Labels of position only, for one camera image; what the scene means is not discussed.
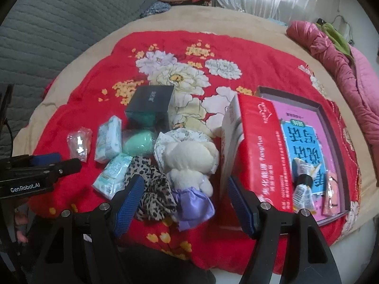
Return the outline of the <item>beige round bed cover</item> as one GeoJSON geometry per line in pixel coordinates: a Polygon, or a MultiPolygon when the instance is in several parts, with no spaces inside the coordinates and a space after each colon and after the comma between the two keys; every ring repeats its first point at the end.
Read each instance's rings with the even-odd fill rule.
{"type": "Polygon", "coordinates": [[[353,233],[370,220],[378,217],[375,164],[372,161],[364,134],[332,75],[304,48],[286,36],[285,27],[254,15],[223,8],[176,6],[165,13],[130,22],[101,37],[98,42],[85,50],[57,75],[46,97],[32,113],[28,125],[16,135],[13,154],[34,152],[37,142],[53,114],[61,105],[68,102],[70,93],[77,88],[97,62],[111,53],[121,38],[139,31],[176,30],[215,33],[252,40],[289,53],[307,63],[311,70],[315,71],[316,78],[323,84],[328,96],[338,105],[351,136],[362,173],[362,181],[358,184],[359,203],[353,206],[354,209],[349,214],[349,224],[343,234],[353,233]]]}

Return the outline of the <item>red and white carton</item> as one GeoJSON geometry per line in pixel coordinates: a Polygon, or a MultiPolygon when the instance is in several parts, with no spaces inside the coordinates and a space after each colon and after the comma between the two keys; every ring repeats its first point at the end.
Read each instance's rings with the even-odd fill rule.
{"type": "Polygon", "coordinates": [[[287,149],[271,101],[238,94],[229,104],[222,121],[222,201],[230,176],[236,176],[260,201],[293,211],[287,149]]]}

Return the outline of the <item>grey quilted mat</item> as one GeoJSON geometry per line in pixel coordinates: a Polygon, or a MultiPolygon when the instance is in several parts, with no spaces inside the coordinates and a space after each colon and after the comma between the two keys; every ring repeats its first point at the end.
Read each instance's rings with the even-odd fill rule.
{"type": "Polygon", "coordinates": [[[1,90],[12,85],[1,156],[30,154],[85,75],[64,69],[155,0],[18,0],[1,24],[1,90]]]}

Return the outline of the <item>pink quilted duvet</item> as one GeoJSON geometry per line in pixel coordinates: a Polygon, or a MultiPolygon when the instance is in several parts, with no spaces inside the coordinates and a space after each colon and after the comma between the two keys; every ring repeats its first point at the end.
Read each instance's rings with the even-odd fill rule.
{"type": "Polygon", "coordinates": [[[293,21],[287,28],[287,35],[309,50],[333,76],[378,164],[378,77],[367,58],[350,45],[354,59],[350,62],[316,23],[293,21]]]}

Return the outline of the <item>mint green sponge in wrap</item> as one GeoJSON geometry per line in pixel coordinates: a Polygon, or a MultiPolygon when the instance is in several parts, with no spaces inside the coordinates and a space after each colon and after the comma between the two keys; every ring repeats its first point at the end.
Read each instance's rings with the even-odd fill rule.
{"type": "Polygon", "coordinates": [[[122,152],[128,156],[153,154],[157,135],[147,129],[128,129],[122,132],[122,152]]]}

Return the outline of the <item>dark blue-green box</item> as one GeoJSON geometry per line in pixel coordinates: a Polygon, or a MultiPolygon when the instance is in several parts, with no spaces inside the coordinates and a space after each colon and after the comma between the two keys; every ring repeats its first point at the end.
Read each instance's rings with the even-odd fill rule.
{"type": "Polygon", "coordinates": [[[173,91],[171,85],[139,86],[125,109],[126,128],[170,131],[175,109],[173,91]]]}

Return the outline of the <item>small pink sachet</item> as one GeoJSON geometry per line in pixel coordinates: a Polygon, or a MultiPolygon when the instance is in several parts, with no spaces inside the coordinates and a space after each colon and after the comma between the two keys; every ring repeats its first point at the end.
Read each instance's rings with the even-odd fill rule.
{"type": "Polygon", "coordinates": [[[336,173],[326,172],[326,188],[322,214],[325,216],[334,216],[340,212],[339,190],[336,173]]]}

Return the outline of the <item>small clear plastic bag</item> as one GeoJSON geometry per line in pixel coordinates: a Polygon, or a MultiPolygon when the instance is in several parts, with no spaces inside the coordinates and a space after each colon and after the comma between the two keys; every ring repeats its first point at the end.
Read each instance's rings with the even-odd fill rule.
{"type": "Polygon", "coordinates": [[[81,127],[77,131],[72,131],[67,135],[67,143],[70,158],[77,158],[81,162],[86,162],[90,153],[90,144],[93,132],[81,127]]]}

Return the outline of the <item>green tissue pack Flower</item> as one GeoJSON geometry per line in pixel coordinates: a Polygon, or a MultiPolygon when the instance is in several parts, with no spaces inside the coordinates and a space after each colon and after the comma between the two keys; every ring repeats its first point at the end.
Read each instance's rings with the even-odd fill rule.
{"type": "Polygon", "coordinates": [[[122,191],[125,188],[125,176],[131,161],[132,157],[123,153],[110,160],[93,183],[95,191],[108,200],[111,200],[118,191],[122,191]]]}

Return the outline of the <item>cream plush doll purple skirt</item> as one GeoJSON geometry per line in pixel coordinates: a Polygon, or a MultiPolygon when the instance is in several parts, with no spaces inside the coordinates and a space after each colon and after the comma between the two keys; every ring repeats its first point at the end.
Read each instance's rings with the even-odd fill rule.
{"type": "Polygon", "coordinates": [[[210,177],[216,172],[219,152],[211,141],[170,142],[162,154],[177,211],[172,219],[179,231],[196,228],[215,214],[210,177]]]}

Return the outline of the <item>cosmetic tube black cap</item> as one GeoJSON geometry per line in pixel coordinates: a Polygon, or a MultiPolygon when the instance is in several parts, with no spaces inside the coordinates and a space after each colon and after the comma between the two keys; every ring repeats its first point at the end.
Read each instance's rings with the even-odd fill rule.
{"type": "Polygon", "coordinates": [[[294,158],[296,168],[295,190],[293,192],[293,211],[298,213],[300,209],[307,209],[311,214],[316,214],[313,202],[313,179],[318,168],[300,158],[294,158]]]}

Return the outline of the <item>leopard print scrunchie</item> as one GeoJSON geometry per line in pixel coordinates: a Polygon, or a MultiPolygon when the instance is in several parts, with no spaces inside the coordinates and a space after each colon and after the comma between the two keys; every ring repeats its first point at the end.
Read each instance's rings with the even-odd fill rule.
{"type": "Polygon", "coordinates": [[[177,211],[171,184],[168,178],[152,164],[151,159],[143,156],[132,158],[125,175],[126,185],[135,174],[144,180],[144,193],[135,214],[138,220],[161,221],[177,211]]]}

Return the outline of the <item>grey tray with pink book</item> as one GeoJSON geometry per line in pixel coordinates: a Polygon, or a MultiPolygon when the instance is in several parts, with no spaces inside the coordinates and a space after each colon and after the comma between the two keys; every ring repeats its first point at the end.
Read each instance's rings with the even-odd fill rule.
{"type": "Polygon", "coordinates": [[[337,136],[322,105],[311,99],[268,87],[258,87],[257,95],[274,105],[286,142],[293,179],[298,177],[295,158],[312,165],[320,165],[312,185],[316,209],[314,217],[318,225],[324,226],[346,215],[349,211],[347,173],[337,136]],[[330,177],[338,186],[338,197],[332,199],[337,204],[332,215],[323,211],[330,177]]]}

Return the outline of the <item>white floral scrunchie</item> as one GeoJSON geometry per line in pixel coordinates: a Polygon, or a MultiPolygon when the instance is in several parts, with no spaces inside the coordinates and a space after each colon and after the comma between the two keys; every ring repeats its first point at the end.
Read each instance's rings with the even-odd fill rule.
{"type": "Polygon", "coordinates": [[[163,158],[163,153],[167,145],[172,142],[183,142],[186,140],[196,142],[213,142],[209,136],[201,131],[193,131],[186,128],[178,128],[166,133],[160,132],[155,141],[153,155],[157,162],[157,166],[162,173],[167,172],[167,167],[163,158]]]}

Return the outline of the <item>green cloth on duvet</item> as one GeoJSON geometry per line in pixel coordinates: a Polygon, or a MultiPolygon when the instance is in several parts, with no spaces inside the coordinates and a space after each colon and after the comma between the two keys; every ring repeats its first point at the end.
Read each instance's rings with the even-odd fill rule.
{"type": "Polygon", "coordinates": [[[328,36],[334,44],[336,50],[344,54],[350,62],[354,61],[348,41],[334,28],[331,23],[326,22],[324,19],[318,18],[316,21],[316,26],[328,36]]]}

